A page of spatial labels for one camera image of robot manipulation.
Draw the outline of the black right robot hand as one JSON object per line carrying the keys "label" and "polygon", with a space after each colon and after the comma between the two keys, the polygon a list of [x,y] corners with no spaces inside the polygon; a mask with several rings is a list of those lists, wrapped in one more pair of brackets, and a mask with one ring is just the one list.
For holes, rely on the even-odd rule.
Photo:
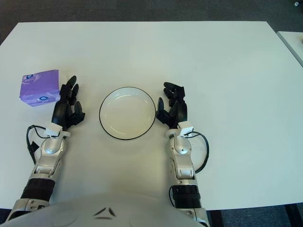
{"label": "black right robot hand", "polygon": [[170,110],[164,109],[164,102],[161,97],[158,99],[158,110],[156,118],[170,129],[176,129],[179,122],[187,121],[187,104],[184,101],[184,87],[164,82],[163,92],[169,100]]}

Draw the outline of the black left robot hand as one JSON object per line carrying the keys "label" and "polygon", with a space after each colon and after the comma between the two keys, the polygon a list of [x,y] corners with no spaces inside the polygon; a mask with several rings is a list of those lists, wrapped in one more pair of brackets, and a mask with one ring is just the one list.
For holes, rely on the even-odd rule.
{"label": "black left robot hand", "polygon": [[61,86],[60,99],[54,106],[52,123],[62,126],[64,131],[79,124],[85,118],[81,104],[77,101],[79,85],[76,84],[76,80],[77,77],[72,76],[66,84]]}

